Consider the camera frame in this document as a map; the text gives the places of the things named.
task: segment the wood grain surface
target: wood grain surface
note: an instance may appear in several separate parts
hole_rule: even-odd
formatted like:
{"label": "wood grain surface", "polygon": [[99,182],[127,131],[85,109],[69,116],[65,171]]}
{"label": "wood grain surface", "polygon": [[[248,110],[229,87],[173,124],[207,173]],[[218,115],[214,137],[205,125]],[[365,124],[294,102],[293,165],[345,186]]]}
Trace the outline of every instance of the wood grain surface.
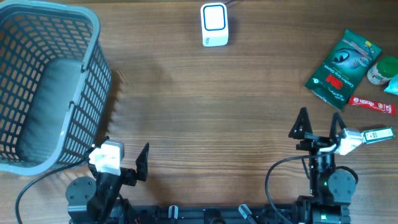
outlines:
{"label": "wood grain surface", "polygon": [[[298,141],[287,137],[306,106],[315,134],[327,135],[336,110],[304,87],[345,29],[398,56],[398,1],[244,1],[229,5],[229,43],[201,44],[200,7],[193,2],[83,4],[101,21],[100,42],[113,86],[98,139],[125,143],[124,167],[150,143],[149,178],[121,194],[134,205],[267,203],[264,179]],[[366,78],[355,95],[398,105]],[[397,117],[347,106],[352,128]],[[339,166],[359,174],[353,223],[398,220],[398,139],[361,146]],[[65,189],[86,167],[52,175],[23,196],[24,223],[67,223]],[[16,223],[14,203],[33,177],[0,174],[0,222]],[[270,192],[277,203],[309,195],[300,161],[278,167]]]}

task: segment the white device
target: white device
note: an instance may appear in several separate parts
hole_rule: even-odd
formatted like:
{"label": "white device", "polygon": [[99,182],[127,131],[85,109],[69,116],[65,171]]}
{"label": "white device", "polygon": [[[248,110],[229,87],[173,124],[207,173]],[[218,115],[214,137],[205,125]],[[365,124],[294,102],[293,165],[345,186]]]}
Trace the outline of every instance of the white device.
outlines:
{"label": "white device", "polygon": [[124,157],[124,144],[106,140],[101,147],[96,147],[88,156],[98,172],[120,175],[120,162]]}
{"label": "white device", "polygon": [[228,15],[223,3],[204,4],[200,9],[203,46],[215,47],[228,43]]}

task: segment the gray plastic basket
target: gray plastic basket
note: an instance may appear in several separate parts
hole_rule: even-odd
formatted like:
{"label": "gray plastic basket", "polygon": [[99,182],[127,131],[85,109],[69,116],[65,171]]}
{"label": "gray plastic basket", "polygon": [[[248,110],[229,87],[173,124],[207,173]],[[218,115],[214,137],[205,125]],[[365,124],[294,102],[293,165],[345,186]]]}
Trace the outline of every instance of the gray plastic basket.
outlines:
{"label": "gray plastic basket", "polygon": [[0,171],[37,175],[92,145],[111,72],[89,9],[0,3]]}

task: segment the small white box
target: small white box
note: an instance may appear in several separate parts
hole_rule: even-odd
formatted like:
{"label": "small white box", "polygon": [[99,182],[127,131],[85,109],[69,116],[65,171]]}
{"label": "small white box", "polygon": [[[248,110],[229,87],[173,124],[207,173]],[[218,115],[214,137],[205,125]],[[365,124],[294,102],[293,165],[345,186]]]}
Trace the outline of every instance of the small white box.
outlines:
{"label": "small white box", "polygon": [[215,47],[228,43],[228,15],[223,3],[204,4],[200,9],[203,46]]}

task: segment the cylindrical container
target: cylindrical container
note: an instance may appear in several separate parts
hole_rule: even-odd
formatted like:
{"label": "cylindrical container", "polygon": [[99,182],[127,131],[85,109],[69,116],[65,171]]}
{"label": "cylindrical container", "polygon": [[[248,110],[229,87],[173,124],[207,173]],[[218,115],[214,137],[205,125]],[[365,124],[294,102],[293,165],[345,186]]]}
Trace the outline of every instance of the cylindrical container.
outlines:
{"label": "cylindrical container", "polygon": [[382,85],[398,74],[398,59],[387,56],[368,71],[368,79],[375,85]]}

